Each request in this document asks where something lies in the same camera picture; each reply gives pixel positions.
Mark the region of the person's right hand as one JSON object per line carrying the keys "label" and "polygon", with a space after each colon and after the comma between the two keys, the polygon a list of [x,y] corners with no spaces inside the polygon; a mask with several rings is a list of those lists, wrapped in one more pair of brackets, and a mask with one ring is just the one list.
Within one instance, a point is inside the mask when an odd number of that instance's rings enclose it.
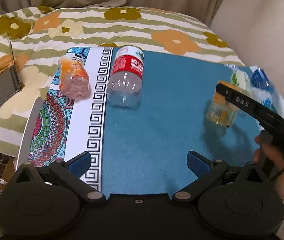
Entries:
{"label": "person's right hand", "polygon": [[275,189],[279,196],[284,199],[284,159],[282,152],[275,146],[262,142],[260,135],[255,138],[255,142],[260,146],[260,148],[254,153],[254,162],[259,163],[262,155],[264,154],[268,159],[273,161],[275,167],[282,172],[275,180]]}

